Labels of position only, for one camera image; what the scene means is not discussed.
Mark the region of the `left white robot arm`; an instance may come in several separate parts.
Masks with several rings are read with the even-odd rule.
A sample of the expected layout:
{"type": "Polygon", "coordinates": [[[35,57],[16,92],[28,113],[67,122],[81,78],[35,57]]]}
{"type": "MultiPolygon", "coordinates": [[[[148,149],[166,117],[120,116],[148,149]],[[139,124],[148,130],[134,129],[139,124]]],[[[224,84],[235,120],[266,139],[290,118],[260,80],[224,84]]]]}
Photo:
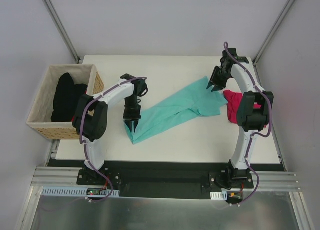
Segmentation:
{"type": "Polygon", "coordinates": [[[84,148],[84,173],[94,184],[102,184],[107,178],[101,168],[105,164],[102,136],[107,130],[108,112],[124,100],[123,120],[131,132],[135,132],[141,119],[140,98],[148,92],[146,77],[124,74],[110,89],[94,95],[80,97],[72,122],[84,148]]]}

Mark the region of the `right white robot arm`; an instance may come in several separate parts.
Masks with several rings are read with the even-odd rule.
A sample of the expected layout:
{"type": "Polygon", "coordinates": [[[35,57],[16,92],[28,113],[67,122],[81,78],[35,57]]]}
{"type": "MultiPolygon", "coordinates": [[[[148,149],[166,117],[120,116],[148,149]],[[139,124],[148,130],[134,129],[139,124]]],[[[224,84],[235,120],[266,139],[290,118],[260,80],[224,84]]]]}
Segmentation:
{"type": "Polygon", "coordinates": [[[258,136],[268,137],[271,132],[262,133],[264,127],[272,126],[272,105],[274,94],[265,91],[250,73],[250,63],[245,56],[238,56],[235,48],[224,44],[220,66],[213,69],[207,88],[212,92],[226,88],[233,78],[242,93],[236,113],[239,135],[233,156],[224,171],[212,177],[220,188],[241,188],[252,179],[251,156],[258,136]]]}

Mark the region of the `teal t shirt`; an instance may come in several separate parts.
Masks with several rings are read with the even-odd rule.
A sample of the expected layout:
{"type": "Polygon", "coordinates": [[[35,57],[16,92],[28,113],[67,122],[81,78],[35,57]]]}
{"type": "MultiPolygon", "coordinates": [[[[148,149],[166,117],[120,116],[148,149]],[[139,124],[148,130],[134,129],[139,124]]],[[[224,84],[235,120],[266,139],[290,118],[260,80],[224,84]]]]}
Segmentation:
{"type": "Polygon", "coordinates": [[[137,144],[196,117],[220,115],[227,100],[218,91],[206,89],[208,81],[205,76],[142,111],[136,130],[125,128],[130,141],[137,144]]]}

